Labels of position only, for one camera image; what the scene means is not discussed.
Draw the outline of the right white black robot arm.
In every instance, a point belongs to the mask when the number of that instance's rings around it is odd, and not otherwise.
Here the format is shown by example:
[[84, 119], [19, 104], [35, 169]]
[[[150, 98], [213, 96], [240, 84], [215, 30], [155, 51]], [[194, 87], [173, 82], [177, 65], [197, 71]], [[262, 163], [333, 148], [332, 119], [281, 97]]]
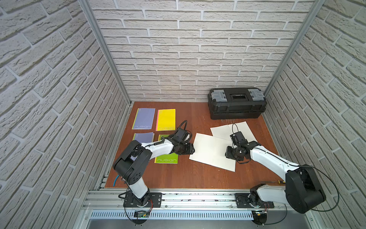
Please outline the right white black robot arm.
[[326, 194], [310, 165], [300, 166], [272, 153], [256, 141], [248, 142], [242, 132], [233, 133], [230, 138], [233, 144], [227, 147], [226, 158], [240, 164], [245, 158], [258, 162], [285, 182], [284, 186], [259, 184], [251, 188], [246, 199], [252, 207], [277, 202], [290, 205], [303, 214], [326, 201]]

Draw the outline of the notebook angled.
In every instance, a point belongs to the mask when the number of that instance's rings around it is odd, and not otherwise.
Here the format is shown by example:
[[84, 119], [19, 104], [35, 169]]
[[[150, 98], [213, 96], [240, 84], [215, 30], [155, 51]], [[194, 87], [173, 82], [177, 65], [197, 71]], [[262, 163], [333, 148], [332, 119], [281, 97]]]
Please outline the notebook angled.
[[161, 155], [154, 159], [155, 164], [178, 164], [178, 155], [175, 153]]

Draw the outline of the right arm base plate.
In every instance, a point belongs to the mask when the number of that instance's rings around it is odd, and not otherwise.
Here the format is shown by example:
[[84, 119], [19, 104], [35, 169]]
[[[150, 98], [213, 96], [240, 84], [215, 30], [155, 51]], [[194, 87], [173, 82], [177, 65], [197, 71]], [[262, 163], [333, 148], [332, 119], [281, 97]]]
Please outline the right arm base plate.
[[262, 201], [257, 194], [254, 193], [235, 193], [235, 202], [239, 209], [273, 209], [274, 203]]

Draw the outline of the purple cover notebook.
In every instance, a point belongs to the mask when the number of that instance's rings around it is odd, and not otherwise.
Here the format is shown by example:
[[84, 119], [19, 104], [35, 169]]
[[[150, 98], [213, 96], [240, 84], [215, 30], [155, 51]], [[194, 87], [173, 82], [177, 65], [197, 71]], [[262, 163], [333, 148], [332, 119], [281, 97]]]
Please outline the purple cover notebook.
[[154, 114], [155, 108], [138, 108], [132, 125], [132, 129], [152, 129]]

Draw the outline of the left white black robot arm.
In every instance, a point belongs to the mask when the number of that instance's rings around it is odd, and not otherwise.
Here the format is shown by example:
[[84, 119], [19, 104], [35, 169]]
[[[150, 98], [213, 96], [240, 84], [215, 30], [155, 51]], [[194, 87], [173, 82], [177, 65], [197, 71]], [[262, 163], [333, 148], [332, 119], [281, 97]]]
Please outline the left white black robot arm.
[[173, 134], [156, 142], [140, 143], [133, 140], [114, 161], [113, 169], [126, 182], [137, 200], [145, 201], [150, 192], [143, 180], [150, 160], [162, 155], [192, 155], [195, 152], [190, 142], [193, 135], [186, 127], [185, 120]]

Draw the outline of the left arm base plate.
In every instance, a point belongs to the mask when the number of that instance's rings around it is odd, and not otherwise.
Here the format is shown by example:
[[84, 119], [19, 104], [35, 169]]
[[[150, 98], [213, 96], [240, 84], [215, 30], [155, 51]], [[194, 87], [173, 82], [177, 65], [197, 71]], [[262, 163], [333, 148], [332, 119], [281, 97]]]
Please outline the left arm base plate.
[[129, 191], [125, 195], [124, 207], [125, 208], [159, 208], [161, 207], [162, 193], [150, 192], [149, 197], [144, 200], [137, 199], [134, 194]]

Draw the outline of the yellow cover notebook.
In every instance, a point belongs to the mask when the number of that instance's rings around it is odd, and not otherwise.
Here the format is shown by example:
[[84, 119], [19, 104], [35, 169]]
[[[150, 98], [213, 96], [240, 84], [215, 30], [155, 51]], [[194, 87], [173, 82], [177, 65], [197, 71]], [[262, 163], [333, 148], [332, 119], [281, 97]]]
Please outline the yellow cover notebook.
[[173, 131], [175, 128], [175, 109], [158, 110], [156, 131]]

